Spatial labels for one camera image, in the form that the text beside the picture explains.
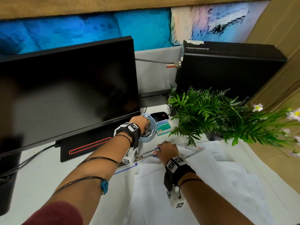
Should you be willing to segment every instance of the black mouse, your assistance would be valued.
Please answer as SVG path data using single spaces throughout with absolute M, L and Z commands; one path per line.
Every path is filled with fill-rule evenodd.
M 152 113 L 150 114 L 151 117 L 153 117 L 153 119 L 158 122 L 158 121 L 162 121 L 162 120 L 168 120 L 169 116 L 167 115 L 166 112 L 157 112 L 157 113 Z

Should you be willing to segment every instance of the computer monitor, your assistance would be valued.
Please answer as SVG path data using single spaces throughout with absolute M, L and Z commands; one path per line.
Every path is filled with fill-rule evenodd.
M 0 58 L 1 155 L 140 114 L 133 39 Z

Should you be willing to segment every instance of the white desk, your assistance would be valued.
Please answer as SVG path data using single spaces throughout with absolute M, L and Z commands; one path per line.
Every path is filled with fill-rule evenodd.
M 147 113 L 150 114 L 160 111 L 169 113 L 169 107 L 161 105 L 147 108 Z M 170 121 L 170 125 L 174 127 L 176 122 Z M 187 142 L 185 137 L 180 136 L 168 137 L 168 134 L 155 136 L 151 142 L 139 145 L 140 154 L 153 150 L 164 140 L 176 144 Z M 21 162 L 51 144 L 53 142 L 24 151 Z M 266 166 L 244 142 L 234 147 L 228 145 L 226 150 L 235 161 L 242 162 L 249 173 L 260 176 L 264 183 L 266 201 L 276 224 L 295 225 L 300 222 L 300 195 Z M 10 210 L 0 217 L 0 224 L 20 225 L 23 223 L 50 198 L 59 183 L 88 155 L 61 163 L 60 148 L 51 148 L 41 153 L 19 171 Z M 126 215 L 133 192 L 134 175 L 137 172 L 138 166 L 112 177 L 109 191 L 101 197 L 91 225 L 121 225 L 123 223 L 123 217 Z

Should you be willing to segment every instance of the shirt sleeve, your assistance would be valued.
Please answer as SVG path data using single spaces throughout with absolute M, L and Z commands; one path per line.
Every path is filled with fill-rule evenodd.
M 57 201 L 46 204 L 22 225 L 83 225 L 80 212 L 73 205 Z

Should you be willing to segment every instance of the artificial plant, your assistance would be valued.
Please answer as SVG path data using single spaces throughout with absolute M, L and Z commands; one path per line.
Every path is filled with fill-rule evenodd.
M 176 109 L 172 120 L 178 119 L 179 125 L 170 135 L 186 135 L 188 144 L 194 146 L 194 139 L 199 140 L 206 132 L 220 133 L 226 143 L 233 139 L 232 146 L 238 143 L 239 138 L 248 143 L 259 142 L 275 147 L 292 146 L 296 142 L 297 137 L 290 136 L 284 129 L 300 124 L 300 117 L 299 120 L 291 118 L 293 115 L 297 117 L 297 111 L 267 113 L 262 111 L 261 104 L 251 110 L 241 106 L 241 102 L 237 102 L 238 97 L 226 97 L 227 91 L 196 91 L 190 87 L 186 93 L 171 93 L 168 104 Z M 283 122 L 287 114 L 291 120 Z

